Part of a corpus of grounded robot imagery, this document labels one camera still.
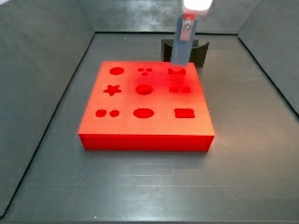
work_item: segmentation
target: gray wall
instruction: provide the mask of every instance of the gray wall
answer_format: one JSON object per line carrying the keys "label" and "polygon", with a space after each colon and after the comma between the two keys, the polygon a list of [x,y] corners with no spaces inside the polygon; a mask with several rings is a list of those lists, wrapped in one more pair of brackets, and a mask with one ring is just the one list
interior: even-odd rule
{"label": "gray wall", "polygon": [[0,216],[93,36],[77,0],[0,6]]}
{"label": "gray wall", "polygon": [[264,0],[240,37],[299,114],[299,1]]}
{"label": "gray wall", "polygon": [[[79,0],[97,32],[174,32],[178,0]],[[198,32],[238,34],[261,0],[214,0]]]}

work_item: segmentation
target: red block side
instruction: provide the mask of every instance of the red block side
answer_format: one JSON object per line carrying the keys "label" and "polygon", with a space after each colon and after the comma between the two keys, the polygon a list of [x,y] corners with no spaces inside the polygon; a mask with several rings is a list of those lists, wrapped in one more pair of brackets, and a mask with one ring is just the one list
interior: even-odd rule
{"label": "red block side", "polygon": [[79,134],[86,150],[209,151],[214,136],[141,136]]}

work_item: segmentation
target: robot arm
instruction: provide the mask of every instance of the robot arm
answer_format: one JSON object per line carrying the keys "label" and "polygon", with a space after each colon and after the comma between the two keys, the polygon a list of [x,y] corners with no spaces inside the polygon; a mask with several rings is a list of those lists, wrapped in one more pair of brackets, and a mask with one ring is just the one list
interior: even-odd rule
{"label": "robot arm", "polygon": [[193,40],[198,16],[205,16],[213,0],[182,0],[182,17],[180,17],[173,46],[173,64],[186,66],[190,61]]}

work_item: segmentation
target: star-shaped hole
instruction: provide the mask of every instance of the star-shaped hole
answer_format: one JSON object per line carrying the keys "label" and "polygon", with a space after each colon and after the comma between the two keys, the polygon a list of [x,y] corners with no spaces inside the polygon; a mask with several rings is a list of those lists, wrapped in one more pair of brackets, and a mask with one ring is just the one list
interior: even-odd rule
{"label": "star-shaped hole", "polygon": [[107,85],[107,89],[103,92],[109,93],[113,96],[115,93],[122,93],[122,90],[119,89],[119,85],[117,86]]}

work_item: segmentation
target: red shape sorter block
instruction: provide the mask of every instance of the red shape sorter block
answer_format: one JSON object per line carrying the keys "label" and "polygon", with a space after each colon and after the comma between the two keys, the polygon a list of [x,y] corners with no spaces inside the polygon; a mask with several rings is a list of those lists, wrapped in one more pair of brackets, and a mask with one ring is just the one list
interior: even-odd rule
{"label": "red shape sorter block", "polygon": [[79,137],[86,150],[208,151],[216,131],[194,64],[105,62]]}

